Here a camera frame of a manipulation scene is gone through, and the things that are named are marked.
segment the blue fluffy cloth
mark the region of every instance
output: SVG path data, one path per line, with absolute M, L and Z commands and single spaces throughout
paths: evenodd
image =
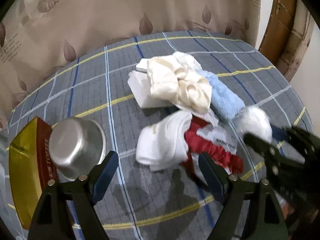
M 230 121 L 245 108 L 244 102 L 223 84 L 215 74 L 206 70 L 198 70 L 197 72 L 207 78 L 212 86 L 211 103 L 221 118 L 225 121 Z

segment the metal bowl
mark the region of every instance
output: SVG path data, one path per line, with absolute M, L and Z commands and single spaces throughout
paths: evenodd
M 57 124 L 49 139 L 53 163 L 67 180 L 88 174 L 106 155 L 106 136 L 95 120 L 70 117 Z

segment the red scrunchie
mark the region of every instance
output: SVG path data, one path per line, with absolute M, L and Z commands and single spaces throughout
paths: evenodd
M 232 174 L 239 174 L 243 172 L 243 162 L 239 156 L 233 155 L 225 151 L 222 146 L 215 145 L 201 136 L 197 135 L 197 130 L 203 128 L 209 123 L 205 120 L 192 116 L 190 128 L 185 132 L 184 138 L 189 146 L 188 160 L 182 165 L 191 172 L 193 170 L 192 157 L 190 152 L 201 154 L 207 152 L 210 157 L 216 161 L 223 168 L 228 167 Z

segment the gray plaid fabric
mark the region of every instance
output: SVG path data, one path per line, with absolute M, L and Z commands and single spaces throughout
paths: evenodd
M 308 113 L 281 73 L 246 42 L 230 39 L 221 33 L 169 32 L 131 38 L 93 51 L 58 71 L 12 112 L 8 122 L 9 142 L 36 115 L 50 125 L 73 115 L 95 119 L 105 131 L 108 151 L 115 150 L 120 157 L 119 169 L 104 199 L 95 206 L 109 238 L 206 239 L 222 206 L 198 188 L 180 166 L 150 172 L 135 161 L 141 129 L 177 109 L 140 109 L 127 80 L 143 57 L 175 51 L 190 53 L 204 70 L 216 74 L 240 71 L 221 76 L 220 80 L 247 106 L 258 104 L 272 124 L 281 127 L 296 122 L 311 131 Z M 245 167 L 242 178 L 248 181 L 264 178 L 263 159 L 244 145 L 234 133 L 232 123 L 221 125 L 239 142 L 237 154 Z M 286 144 L 281 152 L 300 159 Z M 4 166 L 8 175 L 7 161 Z M 7 201 L 13 205 L 6 180 Z M 236 235 L 243 230 L 247 208 L 245 203 Z M 15 210 L 10 207 L 8 210 L 14 236 L 27 238 Z M 79 225 L 74 225 L 74 231 L 78 239 L 83 239 Z

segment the metal screw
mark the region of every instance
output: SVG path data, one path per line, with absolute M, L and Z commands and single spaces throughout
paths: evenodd
M 265 186 L 266 186 L 266 185 L 269 185 L 269 180 L 267 180 L 267 179 L 262 179 L 261 182 L 262 182 L 262 184 L 265 185 Z
M 230 179 L 231 181 L 236 181 L 236 180 L 238 179 L 238 176 L 231 174 L 231 175 L 229 176 L 229 179 Z
M 274 175 L 278 175 L 279 174 L 278 168 L 276 166 L 272 166 L 272 172 L 273 172 Z
M 82 174 L 82 175 L 79 176 L 78 179 L 79 179 L 80 181 L 85 181 L 85 180 L 87 180 L 87 178 L 88 178 L 88 175 L 87 175 L 87 174 Z
M 270 152 L 271 152 L 272 155 L 276 154 L 275 150 L 272 147 L 270 147 Z
M 55 183 L 56 183 L 56 181 L 55 181 L 54 179 L 50 179 L 50 180 L 48 181 L 48 185 L 49 185 L 49 186 L 53 186 Z

